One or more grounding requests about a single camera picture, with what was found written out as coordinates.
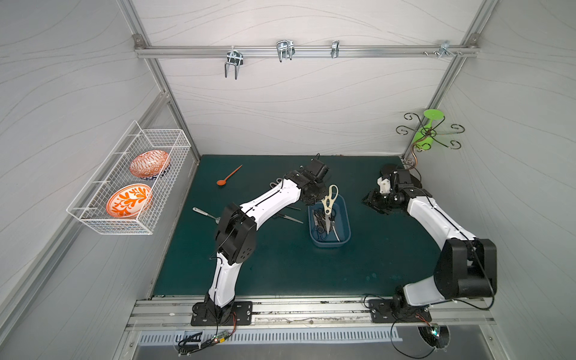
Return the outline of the cream handled kitchen scissors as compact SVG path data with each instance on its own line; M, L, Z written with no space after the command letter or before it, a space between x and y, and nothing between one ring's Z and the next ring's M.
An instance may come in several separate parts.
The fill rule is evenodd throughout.
M325 231L326 234L329 234L331 231L331 216L332 216L332 208L333 205L338 198L339 189L336 184L331 184L328 187L327 195L321 200L324 210L324 218L325 218Z

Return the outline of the blue plastic storage box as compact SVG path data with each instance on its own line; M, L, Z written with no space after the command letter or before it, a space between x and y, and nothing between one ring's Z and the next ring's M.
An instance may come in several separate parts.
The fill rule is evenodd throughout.
M307 208L309 235L318 248L340 248L352 237L347 206L341 195L337 196L330 215L329 230L326 229L324 208L321 202Z

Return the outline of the black handled large scissors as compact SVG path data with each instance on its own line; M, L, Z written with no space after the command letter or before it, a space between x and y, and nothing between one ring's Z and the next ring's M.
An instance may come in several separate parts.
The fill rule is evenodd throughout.
M340 237L339 237L339 235L338 235L338 232L337 232L336 229L335 229L335 225L334 225L334 224L331 225L331 231L334 233L334 236L335 236L335 238L337 239L337 241L338 241L338 242L341 242Z

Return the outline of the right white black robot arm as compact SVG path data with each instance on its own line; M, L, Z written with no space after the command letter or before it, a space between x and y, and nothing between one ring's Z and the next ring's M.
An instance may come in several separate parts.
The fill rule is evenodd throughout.
M489 298L497 294L497 247L465 230L438 205L408 169L386 164L362 202L381 214L404 210L433 238L440 255L433 275L400 287L391 308L408 311L430 305Z

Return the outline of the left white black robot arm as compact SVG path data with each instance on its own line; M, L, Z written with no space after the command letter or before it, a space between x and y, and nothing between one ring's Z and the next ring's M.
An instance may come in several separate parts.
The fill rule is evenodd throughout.
M242 264L256 249L257 231L267 220L298 201L313 206L328 194L327 165L313 158L307 166L288 172L264 194L241 205L229 204L215 236L216 267L204 304L214 317L227 318L236 297Z

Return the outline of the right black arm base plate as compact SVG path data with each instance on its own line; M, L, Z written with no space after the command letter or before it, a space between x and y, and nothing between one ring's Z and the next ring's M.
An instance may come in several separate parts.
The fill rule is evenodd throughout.
M364 303L372 323L432 323L432 316L424 307L413 307L386 298L370 298Z

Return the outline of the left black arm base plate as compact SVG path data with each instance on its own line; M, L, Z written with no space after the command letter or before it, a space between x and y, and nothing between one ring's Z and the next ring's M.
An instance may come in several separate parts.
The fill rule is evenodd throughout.
M192 307L190 325L199 326L249 326L252 323L253 302L232 301L224 307L217 306L210 298Z

